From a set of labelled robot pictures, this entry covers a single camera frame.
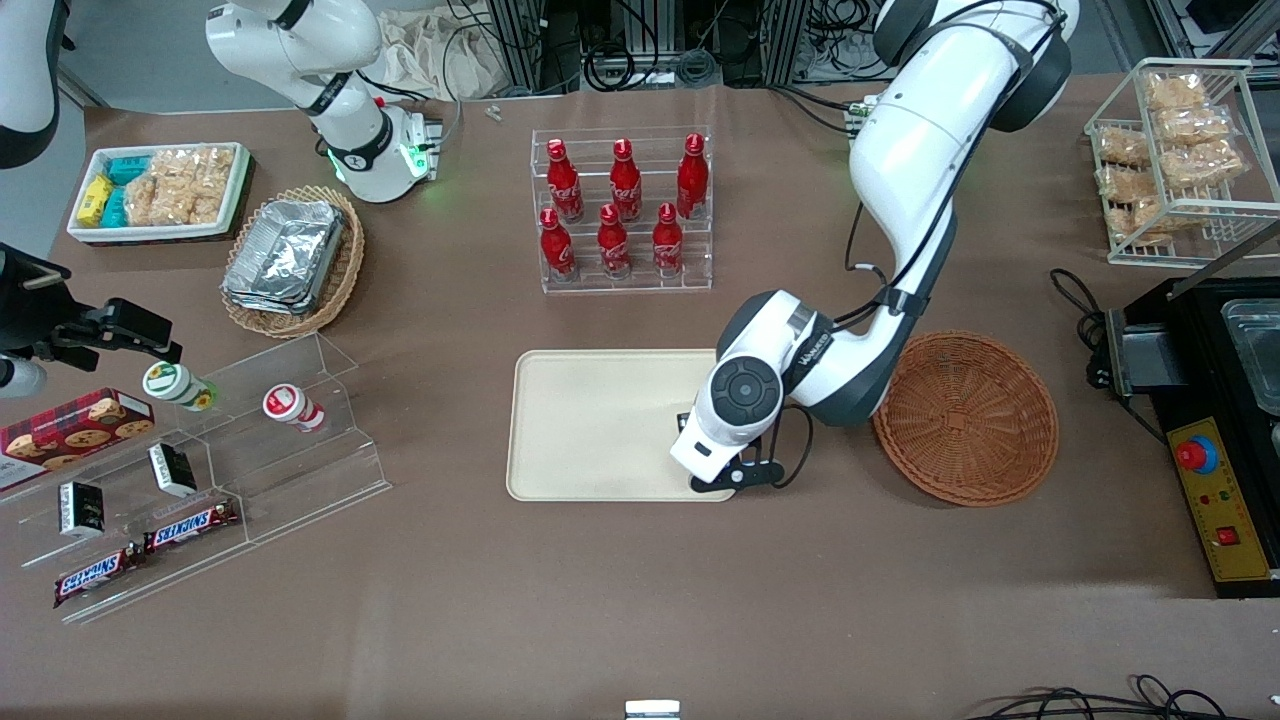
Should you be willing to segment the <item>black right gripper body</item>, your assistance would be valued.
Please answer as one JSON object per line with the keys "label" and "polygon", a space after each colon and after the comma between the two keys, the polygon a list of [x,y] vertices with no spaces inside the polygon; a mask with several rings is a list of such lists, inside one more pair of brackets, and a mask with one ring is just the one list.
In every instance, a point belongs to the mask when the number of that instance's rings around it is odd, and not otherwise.
{"label": "black right gripper body", "polygon": [[104,346],[99,314],[105,306],[76,301],[68,290],[70,272],[47,265],[6,243],[1,270],[1,350],[19,359],[33,359],[29,345],[55,325],[77,325],[76,363],[97,363]]}

